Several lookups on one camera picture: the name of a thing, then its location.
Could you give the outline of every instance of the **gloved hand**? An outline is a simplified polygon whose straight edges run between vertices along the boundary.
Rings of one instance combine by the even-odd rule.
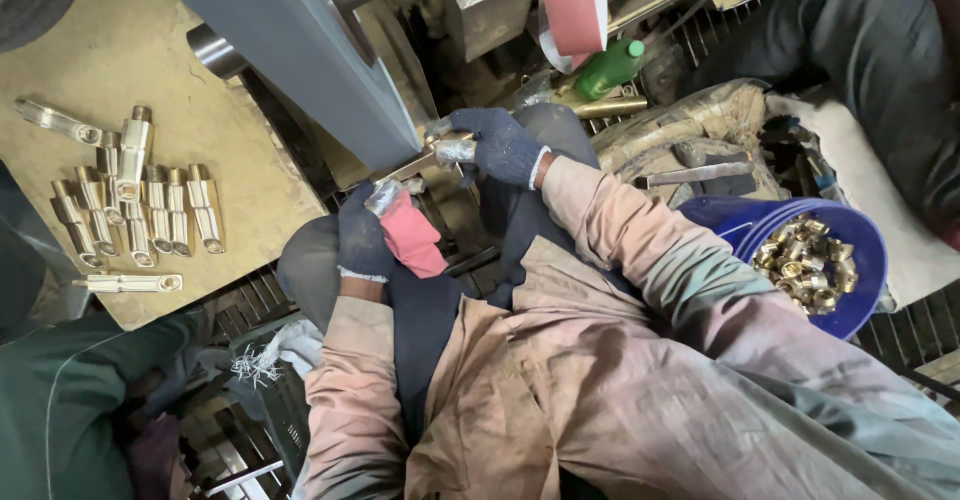
[[[387,248],[383,227],[364,203],[374,193],[369,180],[360,184],[346,200],[337,219],[340,223],[340,254],[337,267],[342,277],[357,277],[376,283],[390,280],[397,262]]]
[[[474,163],[493,179],[534,190],[537,166],[549,147],[540,145],[503,108],[468,108],[450,113],[454,130],[473,133]]]

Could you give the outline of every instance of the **wooden workbench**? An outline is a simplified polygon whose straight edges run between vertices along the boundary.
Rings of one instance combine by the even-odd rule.
[[[239,80],[217,78],[191,52],[186,32],[201,23],[179,0],[76,0],[49,33],[0,54],[0,158],[68,253],[74,249],[51,208],[50,182],[76,180],[73,168],[96,166],[95,152],[22,120],[13,110],[19,97],[114,131],[135,105],[150,106],[151,162],[204,163],[217,183],[225,254],[200,247],[192,259],[159,255],[154,269],[110,259],[112,271],[183,275],[178,292],[101,294],[127,330],[276,260],[298,228],[327,214]]]

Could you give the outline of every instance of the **blue plastic bowl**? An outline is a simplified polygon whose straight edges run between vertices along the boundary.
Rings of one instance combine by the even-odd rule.
[[[771,202],[733,196],[700,196],[684,202],[678,211],[726,240],[733,247],[733,256],[746,263],[781,225],[810,212],[829,225],[828,236],[853,244],[853,261],[860,275],[853,293],[841,297],[834,312],[810,316],[810,322],[846,341],[877,308],[887,279],[887,247],[877,225],[860,211],[821,198]]]

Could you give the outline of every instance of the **pile of brass nuts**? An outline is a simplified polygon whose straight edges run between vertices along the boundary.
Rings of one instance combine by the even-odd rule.
[[[835,311],[859,279],[854,246],[829,237],[830,232],[830,226],[802,213],[764,240],[750,262],[809,316]]]

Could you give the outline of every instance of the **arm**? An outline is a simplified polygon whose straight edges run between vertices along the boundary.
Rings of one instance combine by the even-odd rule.
[[[578,251],[620,265],[672,338],[733,369],[943,497],[960,490],[960,425],[890,369],[827,334],[713,232],[617,178],[558,158],[540,181]],[[776,414],[776,408],[770,408]]]
[[[310,404],[306,497],[402,498],[407,446],[394,367],[394,311],[380,303],[396,265],[358,187],[338,214],[340,297],[306,378]]]

